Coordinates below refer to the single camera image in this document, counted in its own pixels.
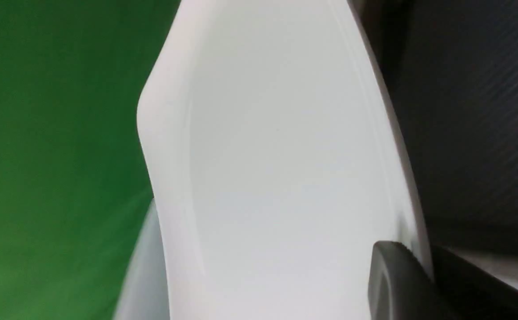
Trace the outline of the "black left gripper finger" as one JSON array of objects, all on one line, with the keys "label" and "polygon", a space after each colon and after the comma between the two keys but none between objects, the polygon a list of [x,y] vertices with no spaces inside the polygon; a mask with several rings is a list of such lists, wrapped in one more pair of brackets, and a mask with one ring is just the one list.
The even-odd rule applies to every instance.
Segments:
[{"label": "black left gripper finger", "polygon": [[399,242],[373,245],[367,298],[373,320],[458,320],[419,261]]}]

